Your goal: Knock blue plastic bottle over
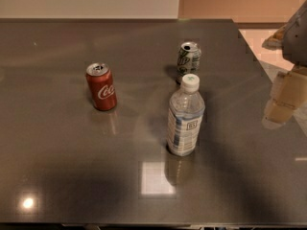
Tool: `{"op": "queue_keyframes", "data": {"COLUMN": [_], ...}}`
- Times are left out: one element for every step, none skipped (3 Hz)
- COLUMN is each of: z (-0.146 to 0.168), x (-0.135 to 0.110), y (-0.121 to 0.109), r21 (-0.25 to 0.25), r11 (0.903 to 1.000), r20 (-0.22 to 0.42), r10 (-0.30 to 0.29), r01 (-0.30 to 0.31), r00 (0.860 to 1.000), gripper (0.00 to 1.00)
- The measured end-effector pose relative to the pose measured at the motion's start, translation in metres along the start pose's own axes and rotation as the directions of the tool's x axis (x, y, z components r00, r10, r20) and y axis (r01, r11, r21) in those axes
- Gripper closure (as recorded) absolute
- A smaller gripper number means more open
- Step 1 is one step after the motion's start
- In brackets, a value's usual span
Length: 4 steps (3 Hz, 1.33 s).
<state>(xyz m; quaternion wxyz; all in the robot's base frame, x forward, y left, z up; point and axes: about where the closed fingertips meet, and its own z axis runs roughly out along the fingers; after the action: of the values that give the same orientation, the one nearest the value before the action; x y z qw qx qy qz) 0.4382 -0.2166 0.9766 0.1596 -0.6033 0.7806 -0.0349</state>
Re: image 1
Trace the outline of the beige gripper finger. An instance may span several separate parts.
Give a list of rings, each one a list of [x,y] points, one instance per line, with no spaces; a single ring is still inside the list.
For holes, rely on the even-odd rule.
[[[287,73],[278,72],[264,109],[262,124],[268,129],[285,125],[307,102],[307,67],[295,65]]]

